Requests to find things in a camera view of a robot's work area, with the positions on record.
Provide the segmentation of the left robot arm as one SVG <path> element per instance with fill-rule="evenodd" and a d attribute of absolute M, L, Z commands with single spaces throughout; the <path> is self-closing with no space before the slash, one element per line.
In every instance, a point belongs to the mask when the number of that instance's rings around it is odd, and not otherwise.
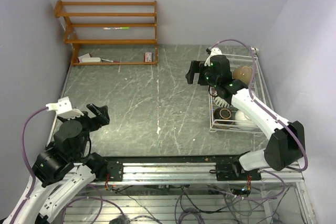
<path fill-rule="evenodd" d="M 106 177 L 107 160 L 86 148 L 92 147 L 91 132 L 110 123 L 108 107 L 90 103 L 87 108 L 94 114 L 92 118 L 64 98 L 33 113 L 54 111 L 62 124 L 33 165 L 28 161 L 25 141 L 20 141 L 30 176 L 18 203 L 2 223 L 52 223 L 79 191 Z"/>

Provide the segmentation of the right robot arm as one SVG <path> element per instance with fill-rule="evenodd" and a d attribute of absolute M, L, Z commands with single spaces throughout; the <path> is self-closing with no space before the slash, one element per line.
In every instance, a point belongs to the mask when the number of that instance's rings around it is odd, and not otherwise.
<path fill-rule="evenodd" d="M 214 55 L 206 61 L 191 61 L 185 75 L 187 83 L 194 82 L 215 89 L 217 95 L 242 111 L 268 139 L 263 150 L 247 152 L 240 156 L 238 163 L 231 167 L 236 179 L 244 179 L 250 170 L 270 167 L 281 171 L 303 158 L 308 161 L 305 150 L 305 131 L 299 121 L 290 122 L 263 104 L 247 84 L 232 76 L 230 62 L 225 55 Z"/>

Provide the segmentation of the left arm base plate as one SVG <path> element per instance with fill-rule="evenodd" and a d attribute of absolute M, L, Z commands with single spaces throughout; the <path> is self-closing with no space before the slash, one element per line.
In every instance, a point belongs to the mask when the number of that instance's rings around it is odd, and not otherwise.
<path fill-rule="evenodd" d="M 110 161 L 107 164 L 107 181 L 121 182 L 123 180 L 124 166 L 120 161 Z"/>

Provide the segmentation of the dark brown bowl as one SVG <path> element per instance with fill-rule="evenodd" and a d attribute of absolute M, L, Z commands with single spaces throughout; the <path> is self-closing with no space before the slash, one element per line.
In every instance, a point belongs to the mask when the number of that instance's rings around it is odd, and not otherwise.
<path fill-rule="evenodd" d="M 232 117 L 232 112 L 228 108 L 217 108 L 213 113 L 215 124 L 230 125 L 233 122 Z"/>

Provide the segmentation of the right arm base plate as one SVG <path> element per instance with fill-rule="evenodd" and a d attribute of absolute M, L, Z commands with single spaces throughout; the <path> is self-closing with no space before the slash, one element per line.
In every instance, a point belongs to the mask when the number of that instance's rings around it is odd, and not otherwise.
<path fill-rule="evenodd" d="M 238 162 L 217 163 L 212 173 L 216 175 L 217 181 L 247 181 L 248 178 L 261 180 L 258 169 L 244 170 Z"/>

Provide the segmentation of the cream bowl patterned rim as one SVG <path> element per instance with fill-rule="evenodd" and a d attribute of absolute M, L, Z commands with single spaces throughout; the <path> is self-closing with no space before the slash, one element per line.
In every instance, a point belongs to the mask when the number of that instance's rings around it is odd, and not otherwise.
<path fill-rule="evenodd" d="M 220 108 L 230 108 L 231 105 L 225 101 L 223 98 L 221 98 L 218 94 L 215 94 L 213 98 L 214 104 Z"/>

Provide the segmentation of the black glossy bowl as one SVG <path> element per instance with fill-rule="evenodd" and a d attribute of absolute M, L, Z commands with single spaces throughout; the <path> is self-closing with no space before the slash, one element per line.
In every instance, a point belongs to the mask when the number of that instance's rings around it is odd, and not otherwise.
<path fill-rule="evenodd" d="M 239 66 L 233 71 L 232 77 L 235 80 L 240 80 L 244 84 L 249 85 L 253 77 L 253 68 L 249 66 Z"/>

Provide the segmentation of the white bowl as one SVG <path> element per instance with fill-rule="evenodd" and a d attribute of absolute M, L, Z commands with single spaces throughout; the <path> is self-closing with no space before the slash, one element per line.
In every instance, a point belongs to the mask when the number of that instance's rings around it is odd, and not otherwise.
<path fill-rule="evenodd" d="M 241 110 L 235 113 L 234 123 L 242 131 L 254 131 L 257 128 L 257 125 Z"/>

